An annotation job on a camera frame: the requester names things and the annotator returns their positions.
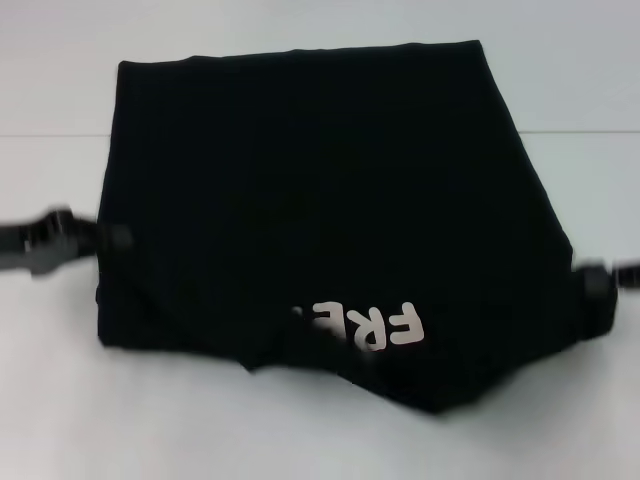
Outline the black T-shirt with FREE print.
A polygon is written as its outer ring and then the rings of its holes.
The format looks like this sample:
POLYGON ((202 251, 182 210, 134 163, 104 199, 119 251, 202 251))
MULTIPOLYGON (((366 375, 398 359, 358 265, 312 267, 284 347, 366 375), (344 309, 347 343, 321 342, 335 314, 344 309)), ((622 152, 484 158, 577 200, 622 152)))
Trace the black T-shirt with FREE print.
POLYGON ((478 41, 123 62, 107 347, 340 376, 429 413, 608 334, 478 41))

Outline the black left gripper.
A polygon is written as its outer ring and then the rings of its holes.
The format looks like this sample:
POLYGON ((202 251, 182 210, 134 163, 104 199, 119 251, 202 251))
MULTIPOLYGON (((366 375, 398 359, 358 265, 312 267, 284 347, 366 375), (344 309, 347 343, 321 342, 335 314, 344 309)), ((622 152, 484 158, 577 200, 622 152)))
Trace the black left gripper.
POLYGON ((133 246, 123 225, 73 216, 68 208, 54 209, 26 224, 0 224, 0 272, 24 270, 48 275, 79 255, 111 254, 133 246))

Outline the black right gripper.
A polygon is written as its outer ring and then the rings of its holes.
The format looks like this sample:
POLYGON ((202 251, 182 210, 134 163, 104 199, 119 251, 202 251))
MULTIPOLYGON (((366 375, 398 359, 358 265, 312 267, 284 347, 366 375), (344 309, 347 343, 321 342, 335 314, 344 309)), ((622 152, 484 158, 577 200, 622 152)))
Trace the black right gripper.
POLYGON ((619 266, 617 271, 604 263, 586 263, 575 269, 586 300, 611 300, 618 289, 640 289, 640 264, 619 266))

